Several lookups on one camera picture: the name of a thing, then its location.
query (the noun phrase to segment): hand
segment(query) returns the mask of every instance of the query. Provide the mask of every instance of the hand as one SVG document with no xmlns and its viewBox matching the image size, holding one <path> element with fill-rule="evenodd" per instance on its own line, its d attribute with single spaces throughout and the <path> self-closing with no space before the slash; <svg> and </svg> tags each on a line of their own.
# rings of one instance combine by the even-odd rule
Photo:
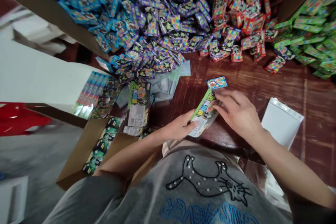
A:
<svg viewBox="0 0 336 224">
<path fill-rule="evenodd" d="M 193 131 L 193 129 L 197 127 L 198 122 L 196 121 L 188 124 L 194 112 L 195 109 L 190 110 L 186 114 L 180 115 L 174 121 L 155 131 L 154 133 L 163 142 L 185 138 L 191 131 Z"/>
<path fill-rule="evenodd" d="M 266 131 L 260 123 L 255 106 L 241 92 L 227 90 L 216 94 L 216 98 L 222 102 L 222 106 L 213 107 L 248 143 L 251 144 L 251 139 Z"/>
</svg>

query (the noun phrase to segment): concrete floor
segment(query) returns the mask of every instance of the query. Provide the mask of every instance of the concrete floor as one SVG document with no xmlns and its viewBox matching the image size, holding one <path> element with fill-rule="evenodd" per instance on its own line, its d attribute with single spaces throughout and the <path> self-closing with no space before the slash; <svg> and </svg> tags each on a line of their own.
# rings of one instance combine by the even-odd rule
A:
<svg viewBox="0 0 336 224">
<path fill-rule="evenodd" d="M 29 176 L 24 224 L 42 223 L 63 196 L 55 181 L 82 131 L 58 123 L 30 136 L 0 138 L 0 172 Z"/>
</svg>

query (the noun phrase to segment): gray t-shirt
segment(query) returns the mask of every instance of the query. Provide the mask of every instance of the gray t-shirt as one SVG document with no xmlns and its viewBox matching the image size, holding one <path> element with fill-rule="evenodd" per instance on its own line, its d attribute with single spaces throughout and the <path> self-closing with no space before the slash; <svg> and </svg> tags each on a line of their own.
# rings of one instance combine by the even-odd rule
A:
<svg viewBox="0 0 336 224">
<path fill-rule="evenodd" d="M 49 223 L 287 223 L 222 154 L 178 149 L 124 193 L 116 176 L 75 183 L 45 220 Z"/>
</svg>

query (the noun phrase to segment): brown table surface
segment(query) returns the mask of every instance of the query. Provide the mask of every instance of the brown table surface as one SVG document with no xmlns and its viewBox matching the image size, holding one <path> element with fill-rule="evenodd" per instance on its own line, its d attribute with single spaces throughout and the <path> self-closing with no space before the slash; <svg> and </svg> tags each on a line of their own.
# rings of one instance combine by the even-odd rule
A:
<svg viewBox="0 0 336 224">
<path fill-rule="evenodd" d="M 336 187 L 336 86 L 330 80 L 313 76 L 313 69 L 295 60 L 271 75 L 263 69 L 272 57 L 271 51 L 267 54 L 258 63 L 254 63 L 250 55 L 245 55 L 241 63 L 231 63 L 229 58 L 215 63 L 208 57 L 200 57 L 199 53 L 185 54 L 186 60 L 190 60 L 191 76 L 180 78 L 171 101 L 155 105 L 150 112 L 150 124 L 162 127 L 196 108 L 207 90 L 205 81 L 225 76 L 227 88 L 243 92 L 261 119 L 270 97 L 302 114 L 305 119 L 290 151 L 325 183 Z M 219 146 L 250 149 L 220 116 L 201 138 Z"/>
</svg>

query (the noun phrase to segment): red chair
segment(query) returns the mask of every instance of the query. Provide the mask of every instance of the red chair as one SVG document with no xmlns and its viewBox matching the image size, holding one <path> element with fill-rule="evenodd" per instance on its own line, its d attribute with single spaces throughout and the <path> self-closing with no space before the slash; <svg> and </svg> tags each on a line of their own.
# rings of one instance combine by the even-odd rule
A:
<svg viewBox="0 0 336 224">
<path fill-rule="evenodd" d="M 30 128 L 46 126 L 51 119 L 25 108 L 24 103 L 0 103 L 0 137 L 30 135 Z"/>
</svg>

